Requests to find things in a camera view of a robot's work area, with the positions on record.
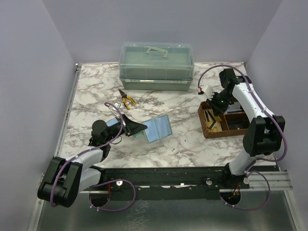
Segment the silver grey card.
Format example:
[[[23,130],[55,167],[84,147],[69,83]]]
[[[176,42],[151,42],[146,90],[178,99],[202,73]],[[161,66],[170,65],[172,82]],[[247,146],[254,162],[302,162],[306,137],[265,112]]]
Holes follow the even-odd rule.
[[[225,114],[240,113],[242,111],[243,111],[243,109],[242,109],[240,103],[234,102],[233,104],[228,105],[228,108],[227,108]]]

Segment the gold magnetic stripe card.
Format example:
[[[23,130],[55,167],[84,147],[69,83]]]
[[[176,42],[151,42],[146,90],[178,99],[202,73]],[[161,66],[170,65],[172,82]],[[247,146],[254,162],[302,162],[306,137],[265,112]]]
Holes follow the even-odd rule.
[[[212,129],[216,123],[220,123],[222,120],[219,116],[213,116],[210,112],[205,113],[206,126]]]

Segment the light green card holder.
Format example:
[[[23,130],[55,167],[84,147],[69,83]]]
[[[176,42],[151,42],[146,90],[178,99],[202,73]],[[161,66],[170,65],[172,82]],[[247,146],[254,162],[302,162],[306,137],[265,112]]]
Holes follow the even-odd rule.
[[[147,129],[133,135],[133,139],[144,137],[148,143],[152,143],[173,134],[167,114],[143,121],[142,124],[146,125]]]

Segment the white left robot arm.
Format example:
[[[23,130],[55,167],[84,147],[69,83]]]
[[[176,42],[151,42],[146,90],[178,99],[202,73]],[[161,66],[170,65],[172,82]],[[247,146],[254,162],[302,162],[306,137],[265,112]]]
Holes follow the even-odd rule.
[[[146,125],[124,114],[114,120],[110,126],[103,120],[96,120],[91,127],[89,145],[80,154],[52,158],[38,188],[39,199],[52,206],[70,207],[80,191],[99,183],[101,172],[93,165],[108,157],[110,144],[123,134],[129,137],[147,129]]]

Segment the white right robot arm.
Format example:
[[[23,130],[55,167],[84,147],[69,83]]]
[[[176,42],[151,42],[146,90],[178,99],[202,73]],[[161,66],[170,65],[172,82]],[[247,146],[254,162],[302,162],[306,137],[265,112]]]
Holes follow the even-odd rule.
[[[228,164],[232,175],[241,176],[257,160],[267,161],[267,155],[287,144],[283,133],[285,119],[267,108],[243,73],[237,76],[237,68],[231,65],[224,67],[219,74],[223,90],[214,92],[207,103],[218,116],[226,112],[232,99],[236,99],[246,113],[249,126],[243,138],[244,149]]]

